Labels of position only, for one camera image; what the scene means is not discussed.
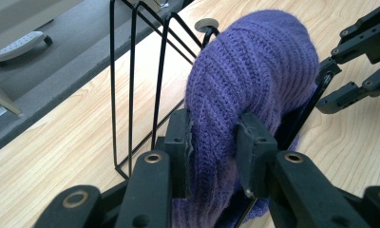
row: black wire rack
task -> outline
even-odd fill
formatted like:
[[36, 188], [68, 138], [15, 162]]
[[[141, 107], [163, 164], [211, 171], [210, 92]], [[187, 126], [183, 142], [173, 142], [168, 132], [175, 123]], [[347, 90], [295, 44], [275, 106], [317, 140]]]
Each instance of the black wire rack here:
[[[139, 151], [139, 149], [151, 139], [151, 149], [154, 148], [156, 141], [157, 130], [169, 119], [170, 115], [177, 110], [180, 106], [183, 105], [184, 99], [181, 99], [174, 107], [158, 122], [159, 119], [159, 110], [160, 110], [160, 101], [161, 101], [161, 91], [162, 91], [162, 76], [164, 68], [164, 59], [166, 46], [170, 45], [186, 62], [190, 65], [193, 65], [193, 62], [183, 53], [183, 51], [178, 48], [171, 40], [168, 39], [168, 34], [170, 34], [187, 54], [196, 58], [197, 55], [192, 51], [192, 49], [187, 46], [182, 39], [169, 27], [170, 22], [175, 20], [179, 25], [184, 29], [184, 31], [190, 36], [194, 43], [203, 50], [209, 43], [212, 35], [218, 36], [219, 31], [217, 27], [206, 26], [203, 28], [204, 37], [202, 42], [198, 37], [193, 33], [193, 31], [185, 24], [185, 22], [179, 17], [178, 14], [171, 12], [164, 19], [149, 8], [144, 2], [138, 2], [134, 5], [131, 5], [127, 0], [122, 0], [129, 8], [132, 9], [132, 18], [131, 18], [131, 47], [130, 47], [130, 72], [129, 72], [129, 110], [128, 110], [128, 155], [122, 160], [118, 161], [117, 159], [117, 136], [116, 136], [116, 87], [115, 87], [115, 33], [114, 33], [114, 9], [115, 9], [115, 0], [110, 0], [110, 82], [111, 82], [111, 109], [112, 109], [112, 131], [113, 131], [113, 160], [116, 171], [122, 175], [124, 179], [128, 179], [131, 176], [133, 169], [133, 156]], [[149, 13], [156, 22], [162, 26], [162, 31], [148, 20], [140, 9], [145, 10]], [[154, 115], [152, 130], [133, 148], [133, 101], [134, 101], [134, 67], [135, 67], [135, 55], [136, 55], [136, 27], [137, 19], [140, 17], [149, 27], [151, 27], [156, 33], [161, 37], [161, 52], [159, 58], [159, 69], [158, 69], [158, 79], [157, 87], [155, 93], [155, 104], [154, 104]], [[332, 73], [327, 73], [322, 77], [318, 78], [317, 88], [313, 93], [311, 99], [303, 108], [293, 111], [284, 118], [284, 122], [281, 127], [277, 130], [275, 138], [278, 141], [278, 147], [281, 150], [288, 149], [292, 142], [294, 141], [297, 133], [299, 132], [302, 125], [306, 122], [309, 115], [313, 111], [317, 101], [323, 95], [324, 91], [330, 84], [333, 79]], [[128, 163], [128, 174], [126, 174], [122, 168]], [[251, 199], [249, 205], [244, 208], [244, 213], [237, 222], [237, 226], [245, 220], [250, 210], [253, 208], [254, 204], [257, 202], [257, 199]]]

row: knit beanie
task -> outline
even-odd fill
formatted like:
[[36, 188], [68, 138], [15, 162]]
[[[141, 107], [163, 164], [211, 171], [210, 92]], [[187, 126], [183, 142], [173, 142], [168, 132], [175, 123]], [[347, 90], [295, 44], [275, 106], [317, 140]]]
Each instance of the knit beanie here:
[[[235, 162], [240, 115], [256, 114], [274, 135], [281, 118], [309, 99], [318, 66], [308, 31], [280, 10], [238, 19], [200, 53], [185, 92], [193, 123], [192, 195], [173, 200], [174, 227], [235, 225], [242, 212], [217, 220], [229, 205], [247, 202], [233, 199], [242, 191]], [[268, 200], [259, 199], [248, 219], [267, 210]]]

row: purple knit hat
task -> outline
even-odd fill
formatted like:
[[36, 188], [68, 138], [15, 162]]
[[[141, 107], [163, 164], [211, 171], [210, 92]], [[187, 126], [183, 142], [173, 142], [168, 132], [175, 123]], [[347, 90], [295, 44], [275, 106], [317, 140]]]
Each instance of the purple knit hat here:
[[[216, 225], [241, 188], [235, 162], [240, 115], [255, 113], [275, 134], [281, 118], [312, 94], [318, 66], [308, 31], [280, 10], [240, 18], [200, 53], [185, 94], [195, 149], [192, 197], [174, 200], [174, 227]], [[260, 199], [248, 219], [267, 210], [268, 201]], [[233, 227], [237, 219], [219, 226]]]

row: black metal wire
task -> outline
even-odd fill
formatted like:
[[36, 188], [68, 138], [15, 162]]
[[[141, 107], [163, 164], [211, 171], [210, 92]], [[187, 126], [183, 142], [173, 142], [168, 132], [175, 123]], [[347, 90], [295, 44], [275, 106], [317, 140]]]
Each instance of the black metal wire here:
[[115, 40], [114, 40], [114, 3], [110, 0], [109, 5], [109, 28], [110, 28], [110, 91], [112, 109], [112, 138], [113, 138], [113, 162], [117, 165], [117, 143], [116, 143], [116, 97], [115, 97]]
[[257, 200], [258, 200], [257, 198], [254, 198], [250, 201], [250, 203], [247, 205], [246, 210], [243, 212], [240, 219], [237, 221], [237, 225], [235, 226], [236, 228], [239, 228], [241, 224], [243, 224], [243, 221], [246, 219], [247, 215], [249, 215], [249, 212], [252, 210]]
[[210, 39], [213, 34], [215, 36], [218, 36], [218, 29], [214, 27], [208, 28], [207, 32], [205, 32], [204, 39], [202, 40], [201, 49], [204, 49], [208, 45], [208, 43], [210, 43]]
[[[174, 111], [176, 111], [181, 105], [183, 105], [184, 103], [184, 99], [182, 99], [181, 101], [179, 101], [170, 111], [168, 114], [166, 114], [163, 119], [158, 123], [158, 126], [157, 126], [157, 130], [160, 129], [160, 127], [166, 123], [167, 120], [169, 120], [169, 117], [170, 115], [172, 115], [172, 113]], [[152, 136], [152, 131], [149, 131], [148, 134], [146, 134], [146, 136], [137, 144], [136, 147], [134, 147], [133, 149], [133, 155], [151, 138]], [[119, 166], [122, 167], [124, 165], [124, 163], [126, 163], [128, 160], [128, 157], [124, 158], [120, 163], [119, 163]]]
[[[127, 0], [122, 0], [126, 5], [128, 5], [132, 10], [135, 10], [138, 15], [140, 16], [141, 19], [144, 20], [144, 22], [149, 26], [151, 27], [155, 32], [157, 32], [160, 36], [162, 36], [162, 33], [158, 30], [158, 28], [156, 28], [141, 12], [138, 11], [138, 9], [134, 9], [134, 7], [136, 5], [137, 8], [138, 7], [144, 7], [145, 10], [151, 14], [151, 16], [156, 19], [159, 24], [162, 26], [163, 25], [163, 20], [160, 18], [160, 16], [158, 16], [158, 14], [153, 11], [151, 8], [149, 8], [144, 2], [138, 2], [137, 4], [135, 4], [135, 6], [131, 5], [129, 2], [127, 2]], [[182, 39], [172, 30], [172, 29], [169, 29], [169, 33], [187, 50], [187, 52], [189, 52], [194, 58], [197, 57], [197, 55], [182, 41]], [[172, 42], [170, 42], [168, 40], [168, 44], [175, 49], [175, 51], [177, 51], [184, 59], [187, 60], [187, 62], [189, 62], [190, 64], [193, 64], [193, 62], [191, 62], [190, 60], [188, 60], [188, 58], [178, 49], [176, 48], [175, 45], [172, 44]]]
[[193, 41], [201, 48], [202, 43], [197, 38], [197, 36], [191, 31], [189, 27], [184, 23], [184, 21], [175, 13], [171, 12], [166, 16], [163, 23], [162, 40], [161, 40], [161, 52], [160, 52], [160, 65], [158, 69], [158, 81], [157, 81], [157, 91], [155, 94], [155, 107], [154, 107], [154, 121], [152, 124], [152, 138], [151, 138], [151, 149], [155, 146], [155, 140], [157, 138], [157, 125], [158, 125], [158, 115], [160, 110], [160, 99], [162, 90], [162, 75], [164, 66], [164, 57], [166, 52], [166, 41], [167, 34], [169, 31], [169, 24], [172, 19], [175, 19], [179, 25], [186, 31], [186, 33], [193, 39]]
[[333, 79], [333, 76], [334, 75], [332, 73], [328, 73], [320, 81], [320, 84], [317, 86], [317, 89], [314, 91], [314, 94], [312, 95], [311, 99], [307, 102], [304, 109], [299, 113], [296, 121], [290, 122], [290, 123], [294, 123], [294, 125], [291, 127], [286, 127], [288, 128], [288, 130], [286, 131], [288, 134], [286, 136], [282, 136], [281, 140], [278, 141], [279, 149], [286, 150], [291, 146], [297, 133], [300, 131], [303, 124], [309, 118], [309, 115], [314, 110], [315, 105], [320, 100], [320, 97], [323, 95], [324, 91], [329, 86], [330, 82]]
[[[151, 8], [149, 8], [144, 2], [139, 2], [135, 4], [132, 8], [132, 18], [131, 18], [131, 51], [130, 51], [130, 82], [129, 82], [129, 111], [128, 111], [128, 176], [131, 176], [132, 172], [132, 158], [133, 158], [133, 150], [132, 150], [132, 142], [133, 142], [133, 115], [134, 115], [134, 70], [135, 70], [135, 49], [136, 49], [136, 33], [137, 33], [137, 16], [139, 13], [139, 8], [143, 7], [146, 11], [148, 11], [157, 21], [161, 22], [162, 19], [156, 14]], [[152, 23], [150, 23], [148, 20], [146, 20], [148, 26], [150, 26], [153, 30], [155, 30], [158, 34], [161, 34], [161, 32], [153, 26]], [[172, 32], [172, 35], [176, 38], [177, 35], [174, 33], [171, 29], [168, 29], [168, 31]], [[179, 37], [177, 37], [180, 44], [183, 44], [183, 46], [186, 49], [190, 49]], [[191, 65], [193, 62], [191, 62], [173, 43], [171, 43], [167, 38], [163, 40], [163, 43], [166, 45], [168, 43], [171, 45], [184, 59], [187, 60]]]

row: light wood surface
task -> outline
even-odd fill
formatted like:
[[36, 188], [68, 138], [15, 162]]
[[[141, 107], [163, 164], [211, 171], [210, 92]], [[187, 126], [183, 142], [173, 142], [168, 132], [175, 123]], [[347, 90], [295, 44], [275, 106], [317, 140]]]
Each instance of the light wood surface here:
[[[337, 45], [340, 30], [378, 6], [380, 0], [198, 0], [180, 16], [191, 28], [199, 19], [213, 17], [224, 30], [254, 10], [286, 10], [306, 25], [324, 59]], [[186, 37], [181, 29], [174, 30]], [[136, 142], [151, 126], [159, 46], [155, 34], [138, 45]], [[120, 160], [127, 148], [128, 53], [116, 66]], [[345, 64], [327, 93], [349, 81], [360, 85], [379, 67], [365, 57]], [[168, 50], [162, 113], [182, 98], [190, 68], [175, 51]], [[312, 158], [334, 185], [358, 196], [366, 186], [380, 184], [380, 97], [367, 98], [334, 115], [315, 110], [302, 129], [297, 150]], [[107, 68], [0, 150], [0, 227], [30, 227], [49, 202], [70, 186], [92, 184], [104, 191], [122, 180], [113, 167]], [[261, 226], [273, 226], [269, 215], [244, 225]]]

